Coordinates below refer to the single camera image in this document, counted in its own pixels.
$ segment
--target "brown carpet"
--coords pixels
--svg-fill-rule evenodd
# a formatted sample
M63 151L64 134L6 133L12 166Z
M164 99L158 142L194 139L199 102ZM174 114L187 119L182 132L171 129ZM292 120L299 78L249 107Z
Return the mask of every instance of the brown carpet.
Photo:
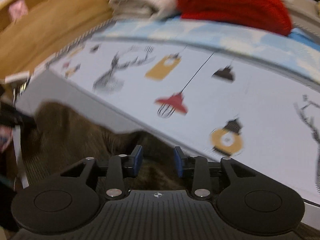
M179 179L173 161L173 149L153 135L137 131L116 134L96 125L69 107L58 103L43 104L35 115L37 129L22 132L22 157L30 184L85 157L99 160L112 155L130 154L140 144L143 164L136 179L125 179L131 189L190 189L190 180ZM103 192L103 180L97 192ZM319 240L320 232L300 224L296 233L304 240Z

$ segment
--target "red lamp illustration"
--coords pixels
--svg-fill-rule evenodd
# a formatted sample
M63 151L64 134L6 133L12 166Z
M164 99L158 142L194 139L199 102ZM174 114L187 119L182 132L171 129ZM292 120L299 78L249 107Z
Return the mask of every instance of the red lamp illustration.
M187 107L182 103L182 92L173 94L169 98L159 98L155 101L156 104L160 104L158 110L158 116L162 118L169 118L175 111L186 114L188 112Z

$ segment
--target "folded clothing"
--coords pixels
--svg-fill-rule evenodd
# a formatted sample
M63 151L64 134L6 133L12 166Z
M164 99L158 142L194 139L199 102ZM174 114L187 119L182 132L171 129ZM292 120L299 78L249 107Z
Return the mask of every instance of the folded clothing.
M115 18L163 19L176 14L176 0L109 0Z
M281 0L178 0L182 18L229 22L287 36L292 23Z

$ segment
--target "beige cloth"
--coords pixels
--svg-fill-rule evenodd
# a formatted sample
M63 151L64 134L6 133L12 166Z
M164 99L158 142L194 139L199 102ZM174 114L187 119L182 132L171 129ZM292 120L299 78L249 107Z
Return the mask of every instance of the beige cloth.
M176 0L110 0L113 16L121 19L164 19L177 13Z

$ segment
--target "black plastic part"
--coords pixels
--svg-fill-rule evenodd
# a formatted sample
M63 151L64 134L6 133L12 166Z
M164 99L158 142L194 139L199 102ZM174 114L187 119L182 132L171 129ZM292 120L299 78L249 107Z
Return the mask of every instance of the black plastic part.
M84 167L79 177L65 177L65 170L15 196L11 212L20 227L38 234L57 234L76 229L96 215L99 197L87 185L92 183L95 160L83 160L70 170L77 166Z
M227 223L261 236L297 228L304 215L298 193L231 158L222 158L221 167L230 186L218 196L217 208Z
M196 199L209 199L212 197L213 190L210 179L208 161L206 158L201 156L195 157L194 159L196 163L191 194ZM195 194L196 190L207 190L209 194L205 196L199 196Z
M193 178L195 170L195 158L187 157L179 146L173 150L174 164L179 178ZM221 175L220 163L208 162L210 176L218 177Z
M117 196L108 195L108 190L121 190L121 194ZM110 200L121 199L126 195L126 190L123 182L121 157L119 155L112 156L109 160L107 171L106 194L105 197Z
M135 177L142 162L142 147L137 146L131 155L113 156L105 166L88 158L22 190L12 201L12 215L33 233L20 230L18 235L60 235L55 239L65 240L299 239L291 230L303 217L304 203L294 190L229 157L221 164L208 163L204 157L186 157L179 147L175 157L180 175L193 177L191 198L185 191L126 192L123 178ZM94 189L98 176L105 175L105 197L111 201L97 215L100 201ZM212 175L219 177L219 195L213 194ZM120 194L107 194L110 189Z
M12 240L53 239L301 240L293 232L271 237L241 232L225 223L210 202L194 200L184 190L132 190L127 198L106 202L91 223L75 231L40 236L22 229Z
M17 232L19 229L10 210L15 195L16 193L11 188L0 182L0 226L13 232Z
M137 177L143 160L143 148L141 145L137 145L132 153L128 155L128 158L122 164L124 178Z
M1 102L0 109L0 124L8 127L21 125L24 127L36 127L36 122L33 117L25 115L18 111L15 107Z
M0 96L2 96L5 92L5 89L2 85L0 85Z

